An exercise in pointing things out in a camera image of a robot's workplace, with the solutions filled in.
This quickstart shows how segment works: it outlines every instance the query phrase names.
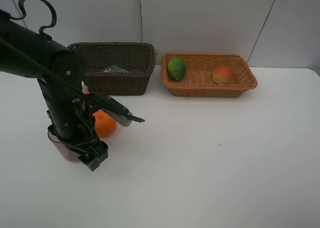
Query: orange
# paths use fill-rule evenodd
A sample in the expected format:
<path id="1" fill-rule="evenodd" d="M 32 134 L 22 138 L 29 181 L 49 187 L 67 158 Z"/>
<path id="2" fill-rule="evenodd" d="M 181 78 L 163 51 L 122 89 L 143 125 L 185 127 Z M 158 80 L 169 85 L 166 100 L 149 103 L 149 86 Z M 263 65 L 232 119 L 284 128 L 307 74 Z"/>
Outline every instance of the orange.
<path id="1" fill-rule="evenodd" d="M 104 113 L 102 110 L 98 110 L 94 114 L 95 117 L 95 132 L 98 137 L 107 137 L 115 132 L 117 127 L 117 122 L 112 119 L 109 115 Z"/>
<path id="2" fill-rule="evenodd" d="M 213 71 L 212 79 L 219 85 L 226 86 L 232 83 L 234 73 L 231 67 L 227 65 L 220 65 Z"/>

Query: object in basket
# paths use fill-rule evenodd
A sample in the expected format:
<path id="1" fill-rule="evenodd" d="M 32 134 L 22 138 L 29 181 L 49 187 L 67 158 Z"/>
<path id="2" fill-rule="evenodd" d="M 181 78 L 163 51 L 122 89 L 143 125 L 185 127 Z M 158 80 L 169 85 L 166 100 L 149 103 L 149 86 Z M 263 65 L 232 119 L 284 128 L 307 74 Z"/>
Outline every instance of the object in basket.
<path id="1" fill-rule="evenodd" d="M 128 74 L 130 73 L 129 71 L 127 71 L 126 69 L 123 69 L 117 65 L 111 65 L 108 68 L 103 70 L 104 73 L 123 73 L 123 74 Z"/>
<path id="2" fill-rule="evenodd" d="M 186 75 L 186 64 L 179 57 L 174 57 L 168 62 L 167 72 L 172 80 L 180 81 Z"/>
<path id="3" fill-rule="evenodd" d="M 89 92 L 88 86 L 86 86 L 83 81 L 81 81 L 81 85 L 82 85 L 82 93 L 89 94 L 90 92 Z"/>
<path id="4" fill-rule="evenodd" d="M 212 79 L 219 85 L 230 85 L 234 78 L 234 73 L 231 67 L 227 65 L 220 65 L 214 69 Z"/>

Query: white table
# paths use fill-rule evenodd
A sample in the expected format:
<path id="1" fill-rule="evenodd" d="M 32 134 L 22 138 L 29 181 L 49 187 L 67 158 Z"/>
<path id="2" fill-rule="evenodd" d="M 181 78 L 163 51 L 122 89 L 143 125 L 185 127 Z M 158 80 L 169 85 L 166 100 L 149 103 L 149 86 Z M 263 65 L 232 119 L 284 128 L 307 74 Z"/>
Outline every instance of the white table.
<path id="1" fill-rule="evenodd" d="M 319 228 L 320 78 L 252 71 L 239 98 L 185 98 L 156 67 L 94 172 L 48 140 L 36 80 L 0 73 L 0 227 Z"/>

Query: light brown wicker basket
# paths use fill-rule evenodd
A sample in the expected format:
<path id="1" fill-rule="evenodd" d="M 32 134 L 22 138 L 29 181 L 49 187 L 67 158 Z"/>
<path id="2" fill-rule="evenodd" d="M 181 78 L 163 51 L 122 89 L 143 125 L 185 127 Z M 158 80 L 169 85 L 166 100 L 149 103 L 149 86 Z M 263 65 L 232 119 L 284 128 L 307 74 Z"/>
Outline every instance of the light brown wicker basket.
<path id="1" fill-rule="evenodd" d="M 181 58 L 186 65 L 185 77 L 179 81 L 170 79 L 167 73 L 173 57 Z M 214 69 L 223 65 L 233 69 L 230 85 L 212 80 Z M 169 92 L 180 97 L 238 97 L 258 85 L 246 61 L 236 54 L 166 53 L 162 56 L 161 76 Z"/>

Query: cable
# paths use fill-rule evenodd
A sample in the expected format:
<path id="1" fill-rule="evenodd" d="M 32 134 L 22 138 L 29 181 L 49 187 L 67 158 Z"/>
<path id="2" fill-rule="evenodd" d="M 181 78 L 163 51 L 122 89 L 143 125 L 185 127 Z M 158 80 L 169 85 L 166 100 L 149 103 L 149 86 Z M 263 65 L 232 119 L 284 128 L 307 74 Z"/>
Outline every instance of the cable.
<path id="1" fill-rule="evenodd" d="M 50 136 L 49 136 L 49 131 L 48 131 L 48 133 L 47 133 L 47 136 L 48 136 L 48 139 L 49 139 L 51 142 L 53 142 L 53 143 L 61 143 L 60 141 L 54 141 L 54 140 L 52 140 L 52 139 L 50 138 Z"/>
<path id="2" fill-rule="evenodd" d="M 22 58 L 23 60 L 25 60 L 26 62 L 30 63 L 32 66 L 34 66 L 34 68 L 36 68 L 38 71 L 41 71 L 43 74 L 47 75 L 48 77 L 50 77 L 51 79 L 53 79 L 55 82 L 59 83 L 60 85 L 68 88 L 70 91 L 72 91 L 73 93 L 75 93 L 77 96 L 90 101 L 92 104 L 98 105 L 100 107 L 104 107 L 104 105 L 99 104 L 99 101 L 97 103 L 97 101 L 92 100 L 89 96 L 85 95 L 82 93 L 82 91 L 78 91 L 76 88 L 74 88 L 73 86 L 69 85 L 67 82 L 65 82 L 63 79 L 61 79 L 58 75 L 56 75 L 55 73 L 51 72 L 50 70 L 46 69 L 45 66 L 43 66 L 42 64 L 38 63 L 37 61 L 33 60 L 31 57 L 29 57 L 27 54 L 25 54 L 24 52 L 20 51 L 18 48 L 16 48 L 14 45 L 10 44 L 9 42 L 7 42 L 5 39 L 0 37 L 0 44 L 2 44 L 3 46 L 7 47 L 9 50 L 11 50 L 12 52 L 14 52 L 16 55 L 18 55 L 20 58 Z M 121 116 L 127 117 L 130 120 L 133 121 L 138 121 L 141 122 L 140 118 L 135 117 L 131 114 L 125 113 L 122 110 L 115 110 L 112 107 L 106 107 L 107 110 L 114 112 L 116 114 L 119 114 Z"/>
<path id="3" fill-rule="evenodd" d="M 27 13 L 26 13 L 26 10 L 25 10 L 25 6 L 24 6 L 25 1 L 26 0 L 19 0 L 18 1 L 18 5 L 19 5 L 20 11 L 22 13 L 22 16 L 18 17 L 18 18 L 15 18 L 15 17 L 11 16 L 12 20 L 16 20 L 16 21 L 22 20 L 27 16 Z M 39 1 L 42 1 L 43 3 L 45 3 L 48 6 L 48 8 L 49 8 L 49 10 L 51 12 L 51 16 L 52 16 L 51 24 L 43 25 L 39 29 L 40 35 L 44 35 L 45 28 L 52 28 L 57 24 L 57 13 L 55 11 L 55 8 L 48 1 L 46 1 L 46 0 L 39 0 Z"/>

